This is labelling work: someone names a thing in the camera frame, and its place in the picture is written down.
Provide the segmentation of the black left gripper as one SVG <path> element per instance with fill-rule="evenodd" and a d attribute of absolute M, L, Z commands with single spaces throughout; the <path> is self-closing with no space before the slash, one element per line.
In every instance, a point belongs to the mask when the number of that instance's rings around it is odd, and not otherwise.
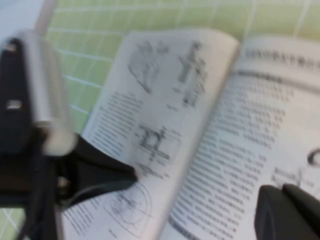
<path fill-rule="evenodd" d="M 53 191 L 54 202 L 70 208 L 83 201 L 80 169 L 83 153 L 49 155 L 42 149 L 0 152 L 0 206 L 23 208 L 31 205 L 33 190 Z"/>

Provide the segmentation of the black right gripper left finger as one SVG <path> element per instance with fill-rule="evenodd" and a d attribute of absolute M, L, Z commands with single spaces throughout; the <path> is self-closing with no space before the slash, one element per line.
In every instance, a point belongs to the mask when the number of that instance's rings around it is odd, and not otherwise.
<path fill-rule="evenodd" d="M 304 236 L 304 223 L 295 206 L 271 185 L 259 189 L 254 229 L 258 240 L 300 240 Z"/>

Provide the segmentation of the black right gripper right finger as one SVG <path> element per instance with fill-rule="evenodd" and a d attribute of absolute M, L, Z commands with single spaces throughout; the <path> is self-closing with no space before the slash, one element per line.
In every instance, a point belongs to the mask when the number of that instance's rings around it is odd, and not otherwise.
<path fill-rule="evenodd" d="M 320 239 L 320 201 L 293 184 L 285 184 L 282 191 L 294 205 L 304 222 Z"/>

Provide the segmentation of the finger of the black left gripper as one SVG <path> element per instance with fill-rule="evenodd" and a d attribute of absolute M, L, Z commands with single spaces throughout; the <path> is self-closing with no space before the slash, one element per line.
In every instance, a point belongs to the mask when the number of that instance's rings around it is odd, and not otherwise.
<path fill-rule="evenodd" d="M 123 190 L 137 182 L 134 167 L 103 153 L 81 136 L 72 152 L 77 190 Z"/>
<path fill-rule="evenodd" d="M 117 181 L 111 183 L 102 183 L 88 186 L 77 190 L 68 200 L 65 201 L 65 207 L 72 207 L 91 198 L 95 198 L 111 192 L 122 191 L 131 187 L 135 181 Z"/>

